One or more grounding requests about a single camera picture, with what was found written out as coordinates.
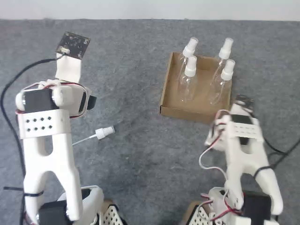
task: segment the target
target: white spray nozzle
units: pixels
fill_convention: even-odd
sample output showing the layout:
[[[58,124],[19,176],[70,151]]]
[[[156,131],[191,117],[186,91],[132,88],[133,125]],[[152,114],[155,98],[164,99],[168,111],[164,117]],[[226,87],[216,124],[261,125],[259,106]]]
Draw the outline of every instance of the white spray nozzle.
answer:
[[[233,45],[233,39],[230,37],[226,38],[225,42],[223,44],[223,47],[221,48],[221,50],[219,52],[219,57],[221,59],[224,59],[224,60],[229,59],[232,45]]]
[[[97,138],[100,140],[110,134],[114,134],[115,130],[114,130],[113,126],[111,126],[111,127],[97,129],[97,130],[95,130],[95,132],[96,132]]]
[[[87,138],[84,138],[80,141],[77,141],[75,143],[73,143],[72,145],[76,145],[76,144],[79,144],[81,142],[84,142],[88,139],[91,139],[93,137],[97,137],[98,140],[102,139],[102,138],[105,138],[106,136],[110,135],[110,134],[114,134],[115,133],[115,130],[113,128],[113,126],[110,126],[110,127],[106,127],[106,128],[100,128],[100,129],[97,129],[95,130],[96,134],[92,135],[92,136],[89,136]]]
[[[187,66],[184,70],[186,76],[193,77],[196,74],[197,57],[191,56],[187,60]]]
[[[233,68],[235,65],[234,60],[227,60],[226,65],[221,73],[221,78],[225,81],[229,81],[233,77]]]
[[[182,54],[187,58],[191,57],[195,52],[197,44],[198,44],[198,39],[195,37],[192,37],[189,40],[187,46],[185,46],[185,48],[183,49]]]

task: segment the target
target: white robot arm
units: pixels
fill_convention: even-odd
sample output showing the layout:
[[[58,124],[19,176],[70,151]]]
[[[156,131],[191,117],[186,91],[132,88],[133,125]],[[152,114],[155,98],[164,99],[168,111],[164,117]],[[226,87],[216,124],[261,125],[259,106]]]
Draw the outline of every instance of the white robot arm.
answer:
[[[221,110],[217,113],[205,142],[209,149],[203,154],[212,148],[224,151],[227,162],[227,171],[223,172],[224,188],[214,187],[206,196],[208,208],[214,213],[210,221],[216,224],[278,225],[274,217],[283,210],[278,182],[269,165],[252,104],[246,96],[237,96],[230,112]],[[199,158],[201,166],[203,154]],[[242,190],[240,179],[243,173],[251,174],[263,193]]]
[[[120,225],[123,224],[115,206],[110,206],[115,213],[103,220],[102,189],[98,186],[80,187],[74,163],[70,119],[83,116],[96,101],[91,91],[79,84],[81,59],[89,41],[86,37],[66,32],[57,49],[57,79],[34,83],[15,98],[26,168],[26,214],[31,224],[101,225],[106,219],[112,220],[112,216],[119,219]],[[45,150],[46,136],[52,137],[51,154]],[[48,171],[57,176],[65,193],[58,201],[44,203],[42,194]]]

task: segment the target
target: cardboard box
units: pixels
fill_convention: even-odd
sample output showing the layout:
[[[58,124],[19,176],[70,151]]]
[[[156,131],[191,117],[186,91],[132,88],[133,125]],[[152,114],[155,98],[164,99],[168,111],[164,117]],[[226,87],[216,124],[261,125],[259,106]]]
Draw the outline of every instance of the cardboard box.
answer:
[[[178,55],[179,53],[173,52],[170,56],[160,101],[160,114],[209,124],[214,120],[214,116],[219,109],[229,110],[232,83],[230,84],[230,89],[225,91],[224,97],[220,102],[211,106],[207,97],[217,62],[210,57],[196,56],[198,89],[192,101],[182,102],[178,96],[178,81],[176,81],[180,68]]]

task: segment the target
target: clear plastic bottle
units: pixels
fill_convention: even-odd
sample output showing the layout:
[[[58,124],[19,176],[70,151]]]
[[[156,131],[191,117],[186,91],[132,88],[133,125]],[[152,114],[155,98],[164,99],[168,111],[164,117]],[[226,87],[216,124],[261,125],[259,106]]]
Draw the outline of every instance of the clear plastic bottle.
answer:
[[[189,40],[188,44],[183,49],[182,53],[180,53],[180,55],[178,56],[178,62],[180,64],[180,69],[177,74],[176,80],[180,79],[180,75],[185,70],[185,67],[188,63],[188,58],[194,54],[197,44],[198,44],[198,39],[195,37],[192,37]]]
[[[216,76],[220,75],[223,68],[225,67],[226,61],[227,59],[229,59],[231,53],[232,45],[233,45],[233,39],[230,37],[226,38],[223,47],[220,49],[219,55],[215,57],[215,59],[217,60],[217,67],[215,69],[210,85],[212,85]]]
[[[180,100],[183,102],[191,101],[195,96],[195,91],[198,85],[198,80],[196,76],[196,63],[197,58],[195,56],[189,57],[187,61],[187,66],[180,75],[180,80],[178,84],[178,94]]]
[[[224,97],[225,90],[230,88],[234,65],[235,61],[227,60],[222,73],[213,80],[208,94],[208,100],[211,105],[217,104]]]

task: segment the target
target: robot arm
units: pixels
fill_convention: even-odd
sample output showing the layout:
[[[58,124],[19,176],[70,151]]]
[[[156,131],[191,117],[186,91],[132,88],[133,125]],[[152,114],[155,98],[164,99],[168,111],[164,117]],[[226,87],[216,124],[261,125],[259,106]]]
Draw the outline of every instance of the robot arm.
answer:
[[[101,221],[104,196],[98,186],[80,187],[70,128],[70,119],[83,116],[96,101],[91,91],[78,83],[81,58],[89,41],[65,33],[57,50],[61,57],[57,60],[58,79],[35,83],[15,98],[24,146],[26,213],[34,224],[75,221],[76,225],[89,225]],[[46,136],[52,136],[51,154],[45,151]],[[65,194],[59,201],[44,203],[42,193],[48,171],[57,176]]]
[[[270,198],[271,206],[267,213],[279,215],[283,210],[283,200],[275,173],[269,167],[263,147],[263,135],[259,121],[252,116],[252,102],[250,99],[238,96],[231,111],[221,118],[219,116],[216,118],[206,144],[210,145],[219,134],[221,134],[220,138],[213,148],[225,152],[227,162],[225,190],[228,190],[228,196],[226,196],[228,204],[242,212],[246,210],[246,207],[254,207],[254,205],[249,204],[250,200],[245,201],[248,196],[242,190],[240,183],[242,174],[248,173],[255,176],[255,180],[262,191]],[[227,209],[223,196],[219,196],[218,191],[214,189],[210,191],[209,195],[215,199],[212,203],[214,209],[218,209],[220,212]],[[230,215],[233,220],[241,220],[234,213],[230,213]],[[230,225],[241,224],[240,222],[229,222],[229,215],[224,219]]]

